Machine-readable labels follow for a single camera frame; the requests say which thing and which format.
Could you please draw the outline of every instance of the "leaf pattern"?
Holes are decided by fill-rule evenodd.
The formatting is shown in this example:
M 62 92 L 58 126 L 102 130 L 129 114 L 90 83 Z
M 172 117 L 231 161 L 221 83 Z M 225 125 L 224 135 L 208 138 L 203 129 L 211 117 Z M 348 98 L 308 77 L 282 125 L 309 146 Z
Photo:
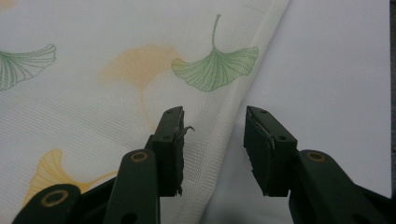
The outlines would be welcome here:
M 62 167 L 62 158 L 63 153 L 60 149 L 53 149 L 41 158 L 36 167 L 35 175 L 30 180 L 30 188 L 24 198 L 23 206 L 25 206 L 39 191 L 52 185 L 72 184 L 79 187 L 81 193 L 84 193 L 96 182 L 117 173 L 112 172 L 107 175 L 102 175 L 87 183 L 77 182 L 64 171 Z
M 215 46 L 215 31 L 220 15 L 216 17 L 212 33 L 212 50 L 194 63 L 186 63 L 180 59 L 172 62 L 174 73 L 200 91 L 213 91 L 231 83 L 240 76 L 251 73 L 259 56 L 259 48 L 239 49 L 231 53 L 223 53 Z
M 55 61 L 55 46 L 47 45 L 27 53 L 0 51 L 0 91 L 6 91 L 17 83 L 36 77 Z
M 0 12 L 15 7 L 15 5 L 17 5 L 15 0 L 0 0 Z
M 137 87 L 139 104 L 148 121 L 150 129 L 155 131 L 145 101 L 145 89 L 152 79 L 171 69 L 171 62 L 177 58 L 177 50 L 171 46 L 148 44 L 138 49 L 128 49 L 110 62 L 102 71 L 101 80 L 126 81 Z

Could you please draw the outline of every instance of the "fabric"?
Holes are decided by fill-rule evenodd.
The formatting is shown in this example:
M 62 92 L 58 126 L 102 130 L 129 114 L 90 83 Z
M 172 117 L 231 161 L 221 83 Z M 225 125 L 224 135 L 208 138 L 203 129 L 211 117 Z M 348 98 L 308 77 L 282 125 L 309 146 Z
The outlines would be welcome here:
M 0 223 L 48 186 L 113 177 L 179 105 L 195 131 L 162 222 L 197 223 L 288 2 L 0 0 Z
M 262 196 L 240 147 L 247 105 L 271 112 L 300 150 L 332 156 L 354 183 L 390 198 L 389 1 L 290 1 L 265 54 L 201 224 L 293 223 L 289 199 Z

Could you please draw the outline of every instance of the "yellow ginkgo leaf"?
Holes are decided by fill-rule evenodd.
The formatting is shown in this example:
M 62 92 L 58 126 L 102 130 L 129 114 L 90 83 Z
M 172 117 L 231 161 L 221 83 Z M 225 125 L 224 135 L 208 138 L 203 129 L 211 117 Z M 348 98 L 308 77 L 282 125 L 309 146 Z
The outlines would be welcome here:
M 17 3 L 15 0 L 0 0 L 0 11 L 15 7 Z
M 172 61 L 177 57 L 177 50 L 171 46 L 149 44 L 139 49 L 128 49 L 108 64 L 100 80 L 125 81 L 137 87 L 139 104 L 151 130 L 155 130 L 145 104 L 144 91 L 152 79 L 171 69 Z
M 62 156 L 63 153 L 60 149 L 53 149 L 41 158 L 36 167 L 35 175 L 30 180 L 30 188 L 24 198 L 23 205 L 26 205 L 39 191 L 52 185 L 72 184 L 79 187 L 81 193 L 84 193 L 90 189 L 94 183 L 117 173 L 112 172 L 100 176 L 88 183 L 77 182 L 64 171 L 62 167 Z

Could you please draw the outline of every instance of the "white fabric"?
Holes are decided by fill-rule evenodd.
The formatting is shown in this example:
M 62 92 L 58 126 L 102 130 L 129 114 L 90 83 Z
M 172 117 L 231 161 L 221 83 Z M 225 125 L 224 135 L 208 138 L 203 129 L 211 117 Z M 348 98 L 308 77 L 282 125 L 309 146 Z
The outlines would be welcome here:
M 390 197 L 389 1 L 290 1 L 239 109 L 202 223 L 292 223 L 288 198 L 263 197 L 242 148 L 246 105 L 271 112 L 299 149 L 332 156 Z
M 183 196 L 162 199 L 162 221 L 197 223 L 240 103 L 288 2 L 0 0 L 0 60 L 48 46 L 42 56 L 48 58 L 41 61 L 38 52 L 20 55 L 25 63 L 45 64 L 30 66 L 32 77 L 0 63 L 2 82 L 9 82 L 0 91 L 0 223 L 11 222 L 21 210 L 42 166 L 62 159 L 55 168 L 62 166 L 78 183 L 109 174 L 123 154 L 145 145 L 162 112 L 178 105 L 195 132 L 185 137 Z M 218 50 L 257 47 L 259 54 L 249 75 L 201 91 L 176 76 L 171 63 L 196 62 L 211 52 L 219 14 Z M 158 66 L 158 73 L 114 77 L 120 67 L 130 69 L 118 60 L 126 51 L 138 60 L 130 62 L 131 71 L 147 63 L 147 71 Z M 14 54 L 6 58 L 5 52 Z M 139 53 L 146 53 L 143 59 Z M 13 76 L 18 83 L 11 83 Z

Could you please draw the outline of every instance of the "patterned cloth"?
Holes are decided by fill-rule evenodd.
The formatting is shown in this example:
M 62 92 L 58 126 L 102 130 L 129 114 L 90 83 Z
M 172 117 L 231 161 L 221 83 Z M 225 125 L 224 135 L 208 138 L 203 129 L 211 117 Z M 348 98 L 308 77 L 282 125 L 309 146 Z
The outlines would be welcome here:
M 162 221 L 197 223 L 288 2 L 0 0 L 0 223 L 48 186 L 113 177 L 178 105 L 195 132 Z

